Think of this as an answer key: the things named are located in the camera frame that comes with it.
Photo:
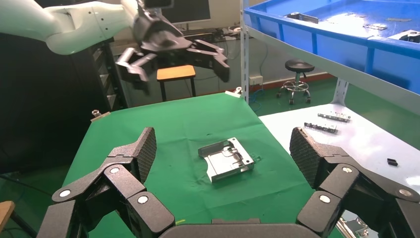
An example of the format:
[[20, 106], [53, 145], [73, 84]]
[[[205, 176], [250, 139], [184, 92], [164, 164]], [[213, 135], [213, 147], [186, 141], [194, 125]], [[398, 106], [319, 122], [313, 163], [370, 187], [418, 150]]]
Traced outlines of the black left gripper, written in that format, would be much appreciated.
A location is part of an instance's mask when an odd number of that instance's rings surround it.
[[203, 40], [187, 40], [162, 14], [138, 7], [134, 19], [133, 36], [144, 54], [135, 48], [126, 48], [115, 62], [121, 79], [134, 89], [150, 95], [149, 76], [157, 70], [157, 55], [181, 51], [182, 65], [212, 69], [223, 82], [230, 78], [230, 66], [224, 49]]

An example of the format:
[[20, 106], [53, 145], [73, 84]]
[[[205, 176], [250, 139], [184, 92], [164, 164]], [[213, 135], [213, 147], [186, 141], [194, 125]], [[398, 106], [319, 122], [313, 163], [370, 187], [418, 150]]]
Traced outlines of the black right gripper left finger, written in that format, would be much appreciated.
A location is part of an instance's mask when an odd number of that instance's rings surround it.
[[152, 127], [144, 128], [135, 142], [113, 148], [96, 170], [52, 195], [38, 237], [86, 238], [112, 212], [137, 238], [161, 236], [175, 218], [145, 187], [156, 152]]

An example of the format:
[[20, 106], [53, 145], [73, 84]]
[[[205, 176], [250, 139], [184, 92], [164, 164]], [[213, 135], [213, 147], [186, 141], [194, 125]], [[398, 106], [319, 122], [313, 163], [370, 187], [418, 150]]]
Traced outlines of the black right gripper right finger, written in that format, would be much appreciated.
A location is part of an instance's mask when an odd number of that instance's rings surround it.
[[316, 142], [302, 127], [292, 130], [289, 150], [314, 189], [298, 214], [298, 224], [325, 238], [343, 212], [350, 211], [381, 238], [419, 237], [416, 191], [365, 169], [338, 146]]

